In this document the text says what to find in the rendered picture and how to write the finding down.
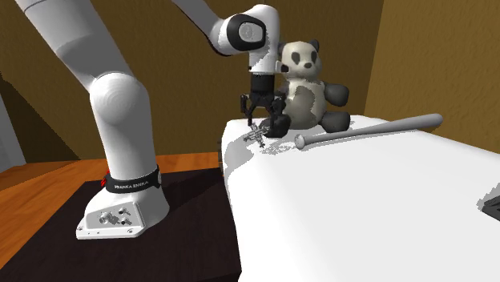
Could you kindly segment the grey baseball bat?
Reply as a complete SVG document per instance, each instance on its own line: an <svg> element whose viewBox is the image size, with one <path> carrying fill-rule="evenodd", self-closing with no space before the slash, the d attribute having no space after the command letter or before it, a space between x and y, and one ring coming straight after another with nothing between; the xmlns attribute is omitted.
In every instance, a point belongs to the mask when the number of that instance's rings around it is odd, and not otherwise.
<svg viewBox="0 0 500 282"><path fill-rule="evenodd" d="M370 127L363 127L351 131L341 131L323 135L296 135L294 143L299 150L304 149L307 145L314 143L321 143L334 139L343 139L360 135L383 134L399 131L411 131L422 128L438 127L442 124L443 117L438 113L419 115L405 119L394 120L386 123L373 125Z"/></svg>

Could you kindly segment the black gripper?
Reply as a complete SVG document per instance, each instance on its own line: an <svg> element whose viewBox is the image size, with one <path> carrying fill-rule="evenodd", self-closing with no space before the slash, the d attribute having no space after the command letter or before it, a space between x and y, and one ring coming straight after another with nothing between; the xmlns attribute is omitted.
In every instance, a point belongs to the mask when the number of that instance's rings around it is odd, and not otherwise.
<svg viewBox="0 0 500 282"><path fill-rule="evenodd" d="M275 75L251 75L250 94L240 96L240 112L245 115L249 127L256 107L266 107L272 120L281 115L286 107L286 95L274 95L274 83Z"/></svg>

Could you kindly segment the white bed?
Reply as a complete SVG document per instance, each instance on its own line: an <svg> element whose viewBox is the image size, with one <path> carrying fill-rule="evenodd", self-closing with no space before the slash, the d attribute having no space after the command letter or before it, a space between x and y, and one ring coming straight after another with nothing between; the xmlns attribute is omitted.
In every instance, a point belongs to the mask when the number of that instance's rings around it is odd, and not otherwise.
<svg viewBox="0 0 500 282"><path fill-rule="evenodd" d="M424 131L295 147L229 121L238 282L500 282L500 154Z"/></svg>

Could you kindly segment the dark robot stand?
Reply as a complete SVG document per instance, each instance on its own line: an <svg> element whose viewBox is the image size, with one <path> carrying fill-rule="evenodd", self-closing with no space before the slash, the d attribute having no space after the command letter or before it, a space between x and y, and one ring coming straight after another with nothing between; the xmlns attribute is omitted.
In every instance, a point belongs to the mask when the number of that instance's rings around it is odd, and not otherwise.
<svg viewBox="0 0 500 282"><path fill-rule="evenodd" d="M100 189L84 183L0 268L0 282L238 282L237 236L218 168L163 175L167 217L132 239L77 240Z"/></svg>

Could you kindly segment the small silver metal object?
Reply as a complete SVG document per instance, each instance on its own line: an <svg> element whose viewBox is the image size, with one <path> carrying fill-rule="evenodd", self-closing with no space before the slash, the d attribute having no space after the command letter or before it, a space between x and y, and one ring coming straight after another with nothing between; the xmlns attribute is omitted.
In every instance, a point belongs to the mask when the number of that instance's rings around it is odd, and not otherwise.
<svg viewBox="0 0 500 282"><path fill-rule="evenodd" d="M250 125L250 132L246 134L245 137L243 137L243 141L257 141L259 144L259 147L263 148L265 146L263 136L267 134L270 130L270 126L257 126L255 123L252 123Z"/></svg>

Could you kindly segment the black and white panda plush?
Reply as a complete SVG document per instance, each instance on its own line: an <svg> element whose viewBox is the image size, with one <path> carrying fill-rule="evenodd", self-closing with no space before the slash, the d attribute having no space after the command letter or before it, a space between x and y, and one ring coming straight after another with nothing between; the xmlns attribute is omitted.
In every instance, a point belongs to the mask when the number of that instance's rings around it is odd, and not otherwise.
<svg viewBox="0 0 500 282"><path fill-rule="evenodd" d="M350 125L347 111L328 111L327 105L343 107L349 99L348 87L319 79L322 69L320 43L295 41L282 43L280 61L288 67L284 82L276 91L276 100L284 103L282 114L273 125L263 120L259 127L267 127L267 138L282 138L289 130L308 130L317 125L328 133L346 131Z"/></svg>

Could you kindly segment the black flat object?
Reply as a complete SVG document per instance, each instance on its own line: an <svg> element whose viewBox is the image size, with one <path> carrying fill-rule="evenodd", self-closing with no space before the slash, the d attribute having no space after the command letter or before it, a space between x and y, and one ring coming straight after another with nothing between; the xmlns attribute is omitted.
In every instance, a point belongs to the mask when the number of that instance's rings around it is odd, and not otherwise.
<svg viewBox="0 0 500 282"><path fill-rule="evenodd" d="M477 202L478 209L500 222L500 195L486 194Z"/></svg>

